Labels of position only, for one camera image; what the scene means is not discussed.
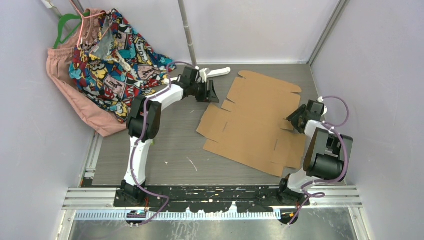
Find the pink clothes hanger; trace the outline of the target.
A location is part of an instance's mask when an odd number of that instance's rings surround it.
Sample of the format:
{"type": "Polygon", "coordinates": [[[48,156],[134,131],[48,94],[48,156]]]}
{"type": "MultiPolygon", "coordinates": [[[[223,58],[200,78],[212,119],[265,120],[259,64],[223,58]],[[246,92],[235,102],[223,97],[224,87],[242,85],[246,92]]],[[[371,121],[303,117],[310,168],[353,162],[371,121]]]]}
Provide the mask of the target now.
{"type": "Polygon", "coordinates": [[[79,31],[79,34],[78,34],[77,43],[75,45],[77,48],[80,48],[80,46],[83,43],[83,30],[84,30],[85,22],[87,22],[89,19],[101,16],[101,15],[105,14],[106,12],[100,11],[99,13],[96,13],[96,14],[89,13],[88,16],[85,16],[84,15],[85,10],[82,8],[79,0],[69,0],[69,2],[71,3],[71,5],[75,9],[75,11],[78,13],[78,15],[81,17],[81,27],[80,27],[80,31],[79,31]]]}

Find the aluminium frame rail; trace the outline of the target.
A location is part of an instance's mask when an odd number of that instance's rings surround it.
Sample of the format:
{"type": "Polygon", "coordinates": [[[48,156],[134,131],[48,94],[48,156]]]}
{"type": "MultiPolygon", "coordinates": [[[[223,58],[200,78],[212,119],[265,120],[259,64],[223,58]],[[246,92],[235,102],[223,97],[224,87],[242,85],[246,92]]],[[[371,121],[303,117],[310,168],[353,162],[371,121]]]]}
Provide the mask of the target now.
{"type": "Polygon", "coordinates": [[[274,177],[202,149],[204,139],[158,137],[149,153],[142,206],[118,207],[116,192],[129,156],[125,133],[96,136],[79,187],[62,206],[59,240],[368,240],[357,188],[345,183],[313,188],[298,222],[283,224],[296,209],[279,202],[274,177]]]}

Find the colourful comic print shorts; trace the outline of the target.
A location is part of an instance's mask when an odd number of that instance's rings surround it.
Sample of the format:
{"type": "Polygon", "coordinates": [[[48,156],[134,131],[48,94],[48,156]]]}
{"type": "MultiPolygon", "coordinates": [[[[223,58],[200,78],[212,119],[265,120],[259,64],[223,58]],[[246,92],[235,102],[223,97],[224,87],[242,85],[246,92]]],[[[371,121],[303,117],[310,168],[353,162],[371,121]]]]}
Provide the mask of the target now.
{"type": "Polygon", "coordinates": [[[117,9],[102,11],[94,22],[97,38],[75,47],[69,76],[84,96],[124,123],[133,99],[155,94],[176,65],[155,52],[117,9]]]}

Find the white stand with pole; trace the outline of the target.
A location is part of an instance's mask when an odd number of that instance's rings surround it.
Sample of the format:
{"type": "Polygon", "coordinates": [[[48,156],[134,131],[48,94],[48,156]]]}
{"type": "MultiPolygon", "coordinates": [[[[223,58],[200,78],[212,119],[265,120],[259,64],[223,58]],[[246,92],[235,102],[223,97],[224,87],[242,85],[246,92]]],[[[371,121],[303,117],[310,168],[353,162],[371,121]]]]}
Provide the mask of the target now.
{"type": "MultiPolygon", "coordinates": [[[[187,11],[186,11],[186,8],[185,8],[185,2],[183,0],[178,0],[177,3],[178,3],[178,8],[179,8],[182,24],[183,24],[183,29],[184,29],[184,33],[185,33],[186,44],[187,44],[187,48],[188,48],[188,52],[189,52],[189,56],[190,56],[190,60],[191,60],[191,65],[196,67],[196,66],[198,66],[198,62],[197,62],[197,58],[196,58],[196,53],[195,53],[193,38],[192,38],[192,34],[191,34],[191,29],[190,29],[190,26],[189,26],[188,15],[187,15],[187,11]]],[[[207,75],[207,80],[209,80],[211,78],[215,78],[215,77],[221,77],[221,76],[228,75],[230,72],[231,72],[230,67],[224,67],[224,68],[220,68],[220,69],[210,70],[210,73],[207,75]]]]}

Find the pink shorts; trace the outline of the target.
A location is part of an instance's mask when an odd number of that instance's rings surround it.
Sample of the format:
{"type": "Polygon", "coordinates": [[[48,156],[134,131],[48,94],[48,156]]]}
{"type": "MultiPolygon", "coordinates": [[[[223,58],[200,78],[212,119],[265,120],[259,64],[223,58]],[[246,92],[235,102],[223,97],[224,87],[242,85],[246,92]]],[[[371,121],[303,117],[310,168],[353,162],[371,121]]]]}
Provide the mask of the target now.
{"type": "MultiPolygon", "coordinates": [[[[120,123],[113,113],[101,109],[79,92],[74,80],[69,75],[70,64],[74,57],[74,51],[77,49],[79,31],[80,28],[57,49],[47,49],[46,72],[81,120],[102,137],[108,137],[125,130],[126,125],[120,123]]],[[[99,32],[98,17],[86,21],[82,33],[83,43],[85,45],[93,44],[98,40],[99,32]]]]}

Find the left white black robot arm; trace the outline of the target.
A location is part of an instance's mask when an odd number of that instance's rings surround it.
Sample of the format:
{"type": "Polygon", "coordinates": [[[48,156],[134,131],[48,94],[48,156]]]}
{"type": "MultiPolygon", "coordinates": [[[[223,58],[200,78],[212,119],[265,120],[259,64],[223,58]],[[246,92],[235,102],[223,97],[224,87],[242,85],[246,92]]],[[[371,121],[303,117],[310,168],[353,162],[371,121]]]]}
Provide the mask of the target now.
{"type": "Polygon", "coordinates": [[[150,146],[160,130],[162,111],[189,96],[197,102],[219,102],[210,72],[209,68],[187,66],[164,89],[150,96],[139,95],[132,101],[126,121],[130,156],[124,179],[115,193],[115,207],[140,207],[146,200],[146,165],[150,146]]]}

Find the brown cardboard box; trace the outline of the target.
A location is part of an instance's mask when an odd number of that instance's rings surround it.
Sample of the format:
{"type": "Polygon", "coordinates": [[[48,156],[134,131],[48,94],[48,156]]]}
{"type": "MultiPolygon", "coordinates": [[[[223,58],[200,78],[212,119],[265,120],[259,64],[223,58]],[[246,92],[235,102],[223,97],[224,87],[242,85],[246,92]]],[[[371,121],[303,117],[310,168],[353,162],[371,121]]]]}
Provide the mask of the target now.
{"type": "Polygon", "coordinates": [[[203,149],[277,177],[284,168],[300,168],[306,136],[294,132],[288,116],[298,109],[301,91],[287,81],[240,71],[222,105],[210,104],[200,120],[203,149]]]}

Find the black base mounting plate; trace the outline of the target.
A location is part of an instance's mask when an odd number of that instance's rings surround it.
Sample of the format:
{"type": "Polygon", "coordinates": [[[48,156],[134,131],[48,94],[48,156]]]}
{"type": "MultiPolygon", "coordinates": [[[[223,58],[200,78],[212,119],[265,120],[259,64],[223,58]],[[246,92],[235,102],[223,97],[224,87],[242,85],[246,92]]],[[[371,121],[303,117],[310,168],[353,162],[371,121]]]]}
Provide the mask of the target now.
{"type": "Polygon", "coordinates": [[[306,199],[301,204],[282,204],[277,199],[280,185],[150,185],[144,186],[147,196],[142,206],[116,208],[146,208],[147,213],[228,213],[235,205],[238,214],[271,213],[274,207],[292,207],[293,210],[280,211],[280,222],[295,223],[295,215],[301,206],[309,206],[306,199]]]}

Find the green clothes hanger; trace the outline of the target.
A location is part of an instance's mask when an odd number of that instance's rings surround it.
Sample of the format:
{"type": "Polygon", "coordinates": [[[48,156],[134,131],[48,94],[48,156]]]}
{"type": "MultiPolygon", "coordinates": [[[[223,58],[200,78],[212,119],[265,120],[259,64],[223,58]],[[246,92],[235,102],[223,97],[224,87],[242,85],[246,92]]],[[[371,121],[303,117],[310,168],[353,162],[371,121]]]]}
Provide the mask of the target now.
{"type": "Polygon", "coordinates": [[[59,45],[64,44],[77,31],[77,29],[82,26],[82,24],[83,18],[80,15],[75,15],[71,13],[63,15],[58,21],[57,38],[52,48],[57,49],[59,45]],[[63,37],[67,23],[73,20],[79,20],[79,23],[74,28],[69,30],[68,34],[63,37]]]}

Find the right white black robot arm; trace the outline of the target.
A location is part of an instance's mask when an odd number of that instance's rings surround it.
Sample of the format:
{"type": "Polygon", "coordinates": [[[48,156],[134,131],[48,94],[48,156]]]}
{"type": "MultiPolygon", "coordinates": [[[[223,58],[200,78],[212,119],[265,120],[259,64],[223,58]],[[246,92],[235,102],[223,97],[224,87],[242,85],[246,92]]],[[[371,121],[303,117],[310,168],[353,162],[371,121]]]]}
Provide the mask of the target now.
{"type": "Polygon", "coordinates": [[[308,137],[309,145],[302,169],[280,181],[276,197],[283,205],[304,203],[313,186],[340,183],[347,175],[353,138],[322,119],[328,111],[324,100],[309,100],[287,117],[297,132],[308,137]]]}

